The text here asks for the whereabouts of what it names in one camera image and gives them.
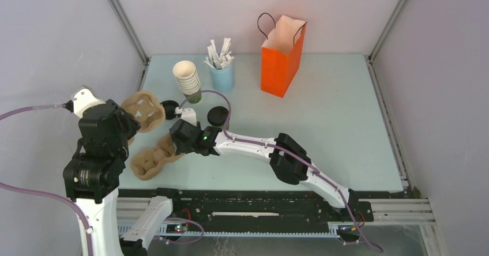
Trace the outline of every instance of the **black bag handle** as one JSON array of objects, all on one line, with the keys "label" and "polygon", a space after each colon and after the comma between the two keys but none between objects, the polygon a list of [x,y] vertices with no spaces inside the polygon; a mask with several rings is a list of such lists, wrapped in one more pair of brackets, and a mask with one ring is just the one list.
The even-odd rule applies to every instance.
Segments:
[{"label": "black bag handle", "polygon": [[294,39],[292,40],[292,45],[295,47],[295,36],[297,35],[297,33],[299,33],[300,29],[303,28],[304,26],[306,26],[307,22],[304,22],[304,24],[299,27],[299,29],[297,29],[297,32],[295,32],[295,35],[294,35]]},{"label": "black bag handle", "polygon": [[258,30],[260,30],[260,32],[265,35],[266,39],[268,40],[268,36],[263,32],[263,30],[261,30],[261,28],[259,27],[259,20],[261,18],[261,16],[263,16],[264,14],[267,14],[270,16],[270,18],[272,18],[272,21],[273,21],[273,28],[276,28],[277,27],[277,24],[275,23],[275,20],[273,19],[272,15],[270,15],[269,13],[267,12],[264,12],[264,13],[261,13],[260,16],[258,16],[258,20],[257,20],[257,26],[258,26]]}]

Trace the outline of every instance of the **table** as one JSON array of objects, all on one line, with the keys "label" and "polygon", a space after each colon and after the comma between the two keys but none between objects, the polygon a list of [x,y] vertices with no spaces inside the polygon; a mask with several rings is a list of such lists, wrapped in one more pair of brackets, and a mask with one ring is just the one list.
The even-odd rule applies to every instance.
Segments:
[{"label": "table", "polygon": [[[182,60],[195,63],[202,89],[212,89],[204,59],[204,55],[153,56],[142,89],[159,101],[183,101],[172,74],[173,65]],[[231,132],[254,137],[287,133],[339,184],[357,191],[403,190],[363,55],[303,55],[284,98],[260,90],[260,55],[236,55],[234,68],[235,87],[225,94],[232,105]],[[196,111],[202,128],[208,126],[206,115],[214,106],[226,104],[208,93],[198,104],[186,104]],[[154,147],[174,122],[137,134],[130,155]],[[185,155],[149,181],[137,179],[129,163],[130,158],[119,177],[122,189],[307,190],[279,181],[268,163],[241,155]]]}]

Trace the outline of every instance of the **blue container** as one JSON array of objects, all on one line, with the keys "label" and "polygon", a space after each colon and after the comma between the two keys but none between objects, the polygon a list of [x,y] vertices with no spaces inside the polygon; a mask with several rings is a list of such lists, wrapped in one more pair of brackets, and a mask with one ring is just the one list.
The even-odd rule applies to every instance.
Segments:
[{"label": "blue container", "polygon": [[209,67],[210,77],[212,79],[212,87],[214,90],[227,93],[234,87],[234,69],[231,63],[228,67],[222,70],[216,70]]}]

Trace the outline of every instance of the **shopping bag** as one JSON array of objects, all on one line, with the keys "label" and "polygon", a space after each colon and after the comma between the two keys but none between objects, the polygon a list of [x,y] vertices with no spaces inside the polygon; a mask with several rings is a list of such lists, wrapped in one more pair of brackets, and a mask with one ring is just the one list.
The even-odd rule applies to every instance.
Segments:
[{"label": "shopping bag", "polygon": [[[274,28],[267,35],[259,27],[259,20],[264,15],[273,20]],[[261,89],[278,97],[284,97],[300,65],[306,23],[281,16],[275,20],[269,13],[258,17],[258,29],[266,40],[261,49]]]}]

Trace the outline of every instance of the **white wall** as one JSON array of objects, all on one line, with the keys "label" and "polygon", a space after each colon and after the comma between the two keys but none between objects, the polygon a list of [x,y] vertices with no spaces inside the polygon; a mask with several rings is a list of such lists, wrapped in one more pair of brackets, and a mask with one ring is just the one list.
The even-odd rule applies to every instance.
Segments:
[{"label": "white wall", "polygon": [[[257,18],[269,12],[308,21],[305,53],[369,54],[398,0],[120,0],[149,55],[206,54],[232,38],[234,53],[259,53]],[[266,17],[265,32],[273,28]]]},{"label": "white wall", "polygon": [[[142,63],[107,0],[0,0],[0,113],[62,103],[82,84],[118,102]],[[65,195],[62,171],[79,138],[66,110],[0,122],[0,181]],[[75,255],[76,215],[45,198],[0,190],[2,255]]]},{"label": "white wall", "polygon": [[489,0],[410,0],[377,60],[449,254],[487,255]]}]

